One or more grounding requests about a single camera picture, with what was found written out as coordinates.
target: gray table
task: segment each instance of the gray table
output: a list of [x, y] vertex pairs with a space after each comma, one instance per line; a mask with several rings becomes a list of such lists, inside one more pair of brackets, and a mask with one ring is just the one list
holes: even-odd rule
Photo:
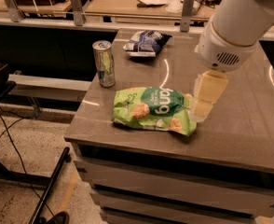
[[256, 53], [189, 138], [111, 122], [118, 90], [163, 86], [193, 92], [199, 35], [173, 33], [156, 59], [131, 59], [113, 43], [116, 85], [92, 84], [65, 134], [76, 167], [109, 223], [251, 223], [274, 216], [274, 72]]

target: black cable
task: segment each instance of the black cable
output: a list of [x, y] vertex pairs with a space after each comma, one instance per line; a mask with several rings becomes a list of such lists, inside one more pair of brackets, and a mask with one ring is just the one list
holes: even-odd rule
[[[3, 122], [3, 124], [4, 124], [5, 128], [6, 128], [5, 132], [7, 132], [7, 135], [8, 135], [8, 138], [9, 138], [9, 140], [10, 140], [10, 143], [12, 144], [12, 146], [14, 147], [15, 151], [17, 152], [17, 154], [18, 154], [18, 156], [19, 156], [19, 159], [20, 159], [20, 161], [21, 161], [21, 166], [22, 166], [22, 168], [23, 168], [23, 171], [24, 171], [24, 173], [25, 173], [26, 175], [28, 175], [28, 173], [27, 173], [27, 171], [26, 171], [26, 168], [25, 168], [25, 165], [24, 165], [24, 162], [23, 162], [23, 159], [22, 159], [22, 157], [21, 157], [21, 154], [19, 153], [18, 149], [16, 148], [15, 143], [14, 143], [14, 141], [13, 141], [13, 139], [12, 139], [12, 137], [11, 137], [9, 131], [8, 131], [7, 124], [6, 124], [5, 120], [3, 119], [3, 117], [2, 117], [1, 115], [0, 115], [0, 119], [2, 120], [2, 122]], [[31, 186], [33, 192], [35, 193], [35, 195], [41, 200], [42, 197], [36, 192], [36, 190], [34, 189], [34, 186], [33, 186], [32, 183], [30, 183], [30, 186]], [[48, 211], [54, 216], [53, 212], [51, 211], [51, 209], [49, 208], [49, 206], [47, 205], [46, 202], [45, 202], [45, 206], [47, 207]]]

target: chip bag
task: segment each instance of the chip bag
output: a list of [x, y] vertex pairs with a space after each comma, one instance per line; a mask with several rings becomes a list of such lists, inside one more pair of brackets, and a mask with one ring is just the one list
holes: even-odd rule
[[196, 122], [189, 118], [191, 94], [140, 87], [117, 91], [112, 121], [133, 129], [173, 131], [189, 136]]
[[156, 57], [171, 35], [157, 31], [140, 31], [133, 35], [123, 49], [131, 57]]

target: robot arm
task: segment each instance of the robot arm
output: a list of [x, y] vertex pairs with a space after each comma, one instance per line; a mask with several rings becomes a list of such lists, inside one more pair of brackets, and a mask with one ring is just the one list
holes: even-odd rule
[[222, 0], [199, 41], [201, 62], [211, 70], [194, 89], [191, 119], [204, 121], [225, 90], [227, 71], [238, 69], [274, 24], [274, 0]]

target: aluminum can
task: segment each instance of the aluminum can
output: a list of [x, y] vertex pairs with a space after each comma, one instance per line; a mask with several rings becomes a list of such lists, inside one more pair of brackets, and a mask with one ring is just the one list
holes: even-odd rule
[[96, 41], [92, 44], [100, 85], [111, 87], [116, 83], [115, 64], [109, 41]]

